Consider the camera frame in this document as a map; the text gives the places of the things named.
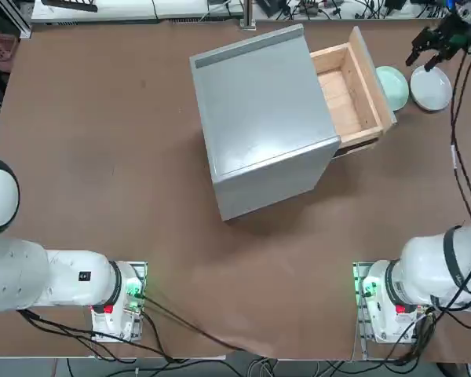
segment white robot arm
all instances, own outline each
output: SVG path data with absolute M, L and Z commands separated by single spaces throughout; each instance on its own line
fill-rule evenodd
M 0 160 L 0 233 L 13 221 L 19 202 L 17 179 Z M 0 311 L 91 306 L 94 331 L 133 340 L 140 333 L 143 286 L 128 262 L 111 262 L 92 251 L 45 250 L 0 236 Z
M 416 320 L 419 306 L 446 306 L 470 271 L 471 224 L 412 238 L 401 259 L 376 261 L 362 288 L 375 340 L 396 342 Z M 451 308 L 470 302 L 471 280 Z

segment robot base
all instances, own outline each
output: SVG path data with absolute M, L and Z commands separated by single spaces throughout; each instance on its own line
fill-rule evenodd
M 417 311 L 401 313 L 391 302 L 385 286 L 385 271 L 389 261 L 377 261 L 363 280 L 361 295 L 370 315 L 374 340 L 377 343 L 395 343 L 405 329 L 417 318 Z M 412 343 L 414 326 L 405 333 L 400 343 Z
M 144 293 L 147 276 L 147 262 L 117 262 L 122 275 L 122 286 L 117 302 L 105 307 L 103 313 L 91 309 L 93 331 L 113 335 L 128 341 L 141 339 L 141 310 L 144 300 L 139 296 Z M 97 342 L 118 342 L 104 336 L 94 336 Z

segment metal frame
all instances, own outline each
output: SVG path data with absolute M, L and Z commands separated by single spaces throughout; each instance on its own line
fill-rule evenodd
M 13 0 L 0 0 L 0 8 L 20 31 L 20 38 L 31 37 L 31 25 L 24 19 Z
M 241 19 L 241 28 L 243 30 L 257 30 L 257 24 L 253 18 L 252 0 L 243 1 L 243 18 Z

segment black cable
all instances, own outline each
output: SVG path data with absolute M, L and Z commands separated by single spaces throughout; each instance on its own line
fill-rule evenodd
M 361 5 L 365 5 L 365 9 L 364 9 L 363 14 L 367 11 L 367 9 L 369 9 L 369 10 L 371 11 L 371 15 L 374 16 L 374 9 L 372 9 L 372 8 L 370 7 L 370 5 L 368 4 L 368 0 L 367 0 L 367 2 L 361 2 L 360 0 L 353 0 L 353 1 L 354 1 L 354 2 L 357 2 L 357 3 L 361 4 Z
M 420 18 L 422 14 L 427 10 L 427 5 L 424 7 L 424 9 L 415 17 L 415 18 Z
M 340 14 L 340 8 L 338 8 L 338 5 L 337 5 L 336 1 L 331 0 L 331 2 L 333 2 L 333 5 L 335 7 L 335 12 L 337 12 L 336 14 L 338 14 L 338 18 L 342 19 L 342 15 Z
M 327 363 L 335 370 L 335 371 L 339 371 L 340 373 L 344 373 L 345 375 L 360 375 L 362 373 L 365 373 L 365 372 L 369 372 L 369 371 L 374 371 L 375 369 L 379 369 L 382 365 L 384 365 L 384 362 L 383 361 L 380 361 L 380 364 L 377 364 L 375 365 L 374 367 L 369 367 L 369 368 L 366 368 L 362 371 L 356 371 L 356 372 L 349 372 L 349 371 L 343 371 L 340 369 L 340 366 L 343 364 L 343 361 L 342 363 L 340 363 L 338 366 L 335 366 L 335 364 L 332 364 L 331 362 L 327 361 Z
M 152 300 L 151 298 L 148 298 L 144 295 L 141 296 L 142 298 L 144 298 L 146 301 L 150 302 L 152 305 L 154 306 L 157 306 L 158 308 L 160 308 L 161 310 L 163 310 L 165 313 L 169 314 L 170 316 L 172 316 L 174 319 L 176 320 L 179 320 L 181 323 L 183 323 L 185 326 L 189 327 L 191 330 L 193 331 L 196 331 L 198 333 L 200 333 L 201 335 L 204 335 L 206 338 L 212 340 L 213 342 L 216 342 L 218 344 L 220 344 L 221 346 L 224 346 L 224 347 L 227 347 L 229 348 L 230 350 L 235 350 L 235 351 L 244 351 L 242 348 L 240 347 L 237 347 L 237 346 L 233 346 L 231 344 L 228 344 L 227 342 L 224 342 L 223 340 L 220 340 L 214 336 L 212 336 L 211 334 L 208 334 L 207 332 L 205 332 L 204 330 L 196 327 L 195 325 L 191 324 L 190 322 L 184 320 L 183 318 L 181 318 L 180 316 L 178 316 L 177 314 L 173 313 L 171 310 L 165 308 L 164 306 L 160 305 L 158 302 Z
M 464 322 L 462 322 L 461 320 L 459 320 L 454 314 L 450 313 L 449 311 L 447 311 L 447 314 L 452 317 L 452 319 L 457 322 L 458 324 L 460 324 L 461 326 L 463 326 L 464 328 L 467 328 L 468 330 L 471 330 L 471 324 L 465 324 Z
M 160 372 L 164 372 L 167 367 L 169 367 L 171 365 L 171 363 L 167 363 L 166 365 L 164 365 L 161 369 L 159 369 L 158 371 L 155 371 L 153 372 L 151 375 L 149 375 L 149 377 L 155 377 L 156 375 L 158 375 Z
M 290 9 L 290 2 L 291 0 L 288 0 L 286 5 L 283 8 L 281 8 L 281 13 L 277 16 L 276 21 L 283 15 L 285 9 Z
M 189 363 L 189 364 L 183 364 L 183 365 L 174 365 L 172 367 L 168 367 L 166 369 L 164 369 L 164 367 L 161 367 L 161 368 L 140 368 L 139 369 L 139 372 L 157 372 L 157 371 L 161 371 L 161 372 L 168 372 L 168 371 L 176 371 L 178 369 L 183 369 L 183 368 L 188 368 L 188 367 L 191 367 L 193 365 L 197 365 L 197 364 L 207 364 L 207 363 L 215 363 L 215 364 L 223 364 L 224 366 L 226 366 L 227 368 L 229 368 L 232 372 L 234 372 L 236 375 L 238 375 L 238 377 L 244 377 L 244 375 L 242 375 L 241 373 L 239 373 L 237 371 L 237 369 L 235 369 L 234 367 L 232 367 L 229 363 L 227 363 L 226 361 L 222 361 L 222 360 L 197 360 L 197 361 L 193 361 L 192 363 Z M 113 372 L 109 375 L 106 375 L 105 377 L 114 377 L 116 375 L 122 375 L 124 373 L 134 373 L 135 372 L 135 369 L 123 369 L 121 371 L 117 371 L 117 372 Z
M 396 373 L 397 375 L 407 375 L 408 373 L 412 373 L 417 368 L 419 359 L 420 357 L 417 357 L 417 359 L 415 359 L 415 364 L 406 371 L 397 371 L 396 369 L 392 369 L 391 367 L 389 367 L 387 364 L 384 364 L 384 366 L 386 369 L 390 370 L 392 373 Z
M 228 16 L 232 18 L 232 12 L 230 11 L 230 7 L 228 6 L 228 3 L 225 4 L 225 8 L 227 8 Z
M 465 55 L 461 60 L 462 65 L 464 64 L 464 61 L 466 59 L 467 52 L 464 52 L 464 54 Z M 468 175 L 467 170 L 466 170 L 466 165 L 464 164 L 464 160 L 462 158 L 460 149 L 458 147 L 458 141 L 457 141 L 457 135 L 456 135 L 456 125 L 457 125 L 458 114 L 459 114 L 461 106 L 462 106 L 462 98 L 464 96 L 464 92 L 466 91 L 466 85 L 467 85 L 467 81 L 468 81 L 470 72 L 471 72 L 471 61 L 469 62 L 469 66 L 466 69 L 466 75 L 464 76 L 464 80 L 463 80 L 463 84 L 462 84 L 462 88 L 461 88 L 461 94 L 459 96 L 458 105 L 457 105 L 457 109 L 455 110 L 455 114 L 453 114 L 453 109 L 451 110 L 451 114 L 453 115 L 453 117 L 451 119 L 451 143 L 455 147 L 455 152 L 457 154 L 457 158 L 458 158 L 458 161 L 459 161 L 459 166 L 461 167 L 462 175 L 464 176 L 464 179 L 466 180 L 466 185 L 468 187 L 469 194 L 471 196 L 471 180 L 469 179 L 469 175 Z M 457 81 L 458 81 L 459 76 L 460 76 L 460 71 L 458 71 L 458 74 L 457 74 L 457 77 L 456 77 L 456 82 L 454 84 L 454 91 L 452 92 L 452 100 L 454 100 L 454 94 L 455 94 L 455 91 L 456 91 L 456 88 L 457 88 Z
M 305 4 L 305 0 L 300 0 L 302 5 L 304 6 L 304 9 L 305 9 L 305 14 L 307 15 L 307 20 L 311 20 L 311 17 L 309 16 L 309 11 L 307 10 L 307 4 Z
M 345 363 L 345 361 L 341 361 L 340 363 L 338 363 L 337 367 L 334 367 L 332 364 L 330 364 L 330 362 L 328 361 L 328 364 L 330 364 L 332 367 L 334 367 L 333 371 L 330 373 L 330 377 L 333 377 L 333 375 L 335 373 L 337 373 L 337 371 L 339 370 L 339 368 Z
M 157 347 L 165 355 L 164 358 L 166 359 L 166 361 L 169 364 L 176 362 L 171 356 L 168 356 L 166 351 L 164 350 L 164 347 L 162 346 L 162 342 L 160 341 L 159 330 L 157 330 L 157 326 L 155 326 L 155 322 L 152 320 L 152 318 L 150 318 L 148 314 L 146 314 L 145 311 L 142 312 L 141 315 L 152 327 L 152 330 L 154 331 L 155 341 L 157 342 Z
M 88 350 L 90 350 L 92 353 L 94 353 L 94 355 L 96 355 L 96 357 L 100 358 L 101 360 L 103 361 L 107 361 L 107 362 L 115 362 L 115 361 L 118 361 L 119 363 L 122 363 L 122 364 L 133 364 L 134 362 L 136 362 L 136 360 L 132 361 L 132 362 L 129 362 L 129 361 L 125 361 L 125 360 L 122 360 L 122 359 L 119 359 L 117 356 L 115 356 L 104 344 L 101 344 L 99 342 L 96 342 L 95 340 L 93 339 L 90 339 L 90 338 L 87 338 L 85 336 L 82 336 L 82 335 L 75 335 L 75 334 L 72 334 L 70 333 L 69 331 L 66 331 L 64 330 L 63 328 L 58 328 L 60 329 L 62 332 L 58 332 L 58 331 L 55 331 L 55 330 L 52 330 L 50 328 L 44 328 L 42 326 L 40 326 L 39 324 L 36 324 L 28 315 L 26 314 L 23 314 L 21 311 L 20 311 L 20 314 L 21 316 L 29 323 L 31 324 L 34 328 L 37 328 L 38 330 L 42 331 L 42 332 L 46 332 L 48 334 L 55 334 L 55 335 L 61 335 L 61 336 L 64 336 L 64 337 L 67 337 L 67 338 L 72 338 L 72 339 L 75 339 L 77 340 L 78 342 L 80 342 L 84 347 L 86 347 Z M 88 346 L 87 344 L 85 344 L 82 339 L 84 339 L 85 341 L 87 342 L 91 342 L 92 344 L 96 345 L 96 346 L 99 346 L 101 347 L 108 355 L 110 355 L 111 359 L 108 359 L 104 356 L 102 356 L 100 353 L 98 353 L 95 349 L 91 348 L 90 346 Z
M 318 12 L 324 14 L 328 18 L 328 20 L 331 20 L 330 15 L 328 13 L 326 13 L 324 10 L 318 9 Z
M 451 139 L 450 139 L 450 143 L 451 143 L 451 147 L 453 148 L 452 149 L 452 153 L 454 155 L 452 155 L 452 159 L 453 161 L 455 161 L 455 150 L 456 150 L 456 140 L 457 140 L 457 137 L 455 136 L 455 127 L 454 127 L 454 119 L 455 119 L 455 94 L 457 93 L 457 86 L 458 86 L 458 81 L 460 79 L 460 76 L 461 76 L 461 73 L 462 73 L 462 69 L 464 67 L 464 63 L 466 62 L 466 52 L 464 52 L 462 54 L 462 59 L 461 59 L 461 62 L 459 63 L 458 65 L 458 69 L 457 69 L 457 74 L 455 75 L 455 81 L 454 81 L 454 88 L 452 90 L 452 98 L 451 98 L 451 104 L 450 104 L 450 118 L 451 118 Z M 455 180 L 457 182 L 457 186 L 458 186 L 458 190 L 461 194 L 461 198 L 462 198 L 462 202 L 464 203 L 464 205 L 466 206 L 466 210 L 468 212 L 468 215 L 469 215 L 469 220 L 471 221 L 471 207 L 469 206 L 469 201 L 466 199 L 466 195 L 464 193 L 464 189 L 462 188 L 462 184 L 459 180 L 459 177 L 458 177 L 458 171 L 457 171 L 457 164 L 454 163 L 454 176 L 455 176 Z
M 458 190 L 461 194 L 462 202 L 466 206 L 466 210 L 467 210 L 468 215 L 469 215 L 469 220 L 471 220 L 471 207 L 469 206 L 469 202 L 466 198 L 466 194 L 464 193 L 464 189 L 462 188 L 461 180 L 458 177 L 458 172 L 457 172 L 457 167 L 456 166 L 454 166 L 454 177 L 455 177 L 455 181 L 457 182 Z
M 67 331 L 73 331 L 73 332 L 79 332 L 81 334 L 87 334 L 87 335 L 91 335 L 91 336 L 96 336 L 96 335 L 99 335 L 99 336 L 102 336 L 102 337 L 105 337 L 105 338 L 110 338 L 110 339 L 114 339 L 114 340 L 118 340 L 119 342 L 122 342 L 122 343 L 125 343 L 125 344 L 128 344 L 130 346 L 133 346 L 133 347 L 136 347 L 136 348 L 140 348 L 140 349 L 143 349 L 143 350 L 147 350 L 147 351 L 152 351 L 154 353 L 157 353 L 159 354 L 160 356 L 162 357 L 165 357 L 166 355 L 164 355 L 160 350 L 156 350 L 152 347 L 149 347 L 149 346 L 142 346 L 141 344 L 138 344 L 138 343 L 134 343 L 134 342 L 131 342 L 129 340 L 125 340 L 125 339 L 121 339 L 119 338 L 118 336 L 114 336 L 114 335 L 110 335 L 110 334 L 105 334 L 103 332 L 99 332 L 99 331 L 93 331 L 93 330 L 82 330 L 80 328 L 72 328 L 70 326 L 67 326 L 65 324 L 58 324 L 57 322 L 52 322 L 50 320 L 44 320 L 43 318 L 41 318 L 38 314 L 36 313 L 33 313 L 31 311 L 28 310 L 28 312 L 32 315 L 32 317 L 30 317 L 31 320 L 34 320 L 34 321 L 37 321 L 37 322 L 40 322 L 40 323 L 43 323 L 43 324 L 48 324 L 50 326 L 54 326 L 54 327 L 57 327 L 59 329 L 63 329 L 63 330 L 67 330 Z
M 152 0 L 152 5 L 154 6 L 155 18 L 157 19 L 157 21 L 159 21 L 159 16 L 157 16 L 157 10 L 155 9 L 155 1 L 154 0 Z
M 68 358 L 66 358 L 66 366 L 68 367 L 68 373 L 70 373 L 70 377 L 75 377 L 71 371 L 70 359 Z

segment floor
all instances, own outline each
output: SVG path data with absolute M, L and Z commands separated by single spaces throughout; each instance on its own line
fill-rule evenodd
M 227 362 L 234 367 L 242 375 L 246 375 L 248 366 L 256 357 L 249 353 L 233 353 L 227 357 Z M 160 368 L 164 365 L 164 361 L 160 359 L 142 359 L 136 364 L 123 365 L 115 363 L 107 363 L 104 361 L 96 361 L 94 359 L 71 359 L 71 370 L 74 377 L 105 377 L 116 371 L 128 370 L 118 374 L 122 377 L 135 377 L 135 368 Z M 356 362 L 345 364 L 342 366 L 346 371 L 359 371 L 368 368 L 371 363 Z M 320 370 L 328 367 L 326 362 L 320 363 Z M 254 368 L 252 376 L 259 375 L 259 368 Z M 276 377 L 309 377 L 314 376 L 317 371 L 317 363 L 315 361 L 280 361 L 275 369 Z M 167 377 L 232 377 L 236 376 L 223 364 L 202 363 L 196 366 L 184 368 L 172 372 L 163 372 L 161 375 Z M 151 371 L 139 372 L 140 377 L 149 377 Z M 375 371 L 363 373 L 364 377 L 382 377 L 391 375 L 392 373 L 385 368 L 379 368 Z M 443 377 L 440 370 L 435 364 L 420 363 L 420 365 L 410 374 L 409 377 L 425 376 L 425 377 Z M 0 359 L 0 377 L 70 377 L 68 372 L 66 359 Z

